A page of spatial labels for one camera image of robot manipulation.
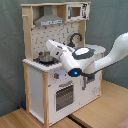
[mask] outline wooden toy kitchen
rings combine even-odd
[[[102,72],[94,77],[70,77],[61,62],[46,59],[51,39],[70,47],[95,49],[95,60],[105,49],[85,45],[90,2],[22,4],[26,59],[23,60],[27,111],[46,128],[101,95]]]

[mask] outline microwave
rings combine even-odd
[[[88,18],[88,4],[71,4],[67,5],[67,21],[81,20]]]

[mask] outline oven door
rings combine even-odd
[[[56,123],[79,109],[80,79],[65,80],[49,87],[49,123]]]

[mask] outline door handle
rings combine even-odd
[[[73,81],[70,80],[70,81],[67,82],[66,84],[61,84],[61,85],[59,85],[59,87],[66,87],[66,86],[70,85],[72,82],[73,82]]]
[[[84,80],[84,87],[82,87],[82,90],[85,90],[85,88],[86,88],[87,78],[86,78],[86,77],[83,77],[83,80]]]

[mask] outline oven window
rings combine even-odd
[[[56,111],[73,103],[73,85],[56,92]]]

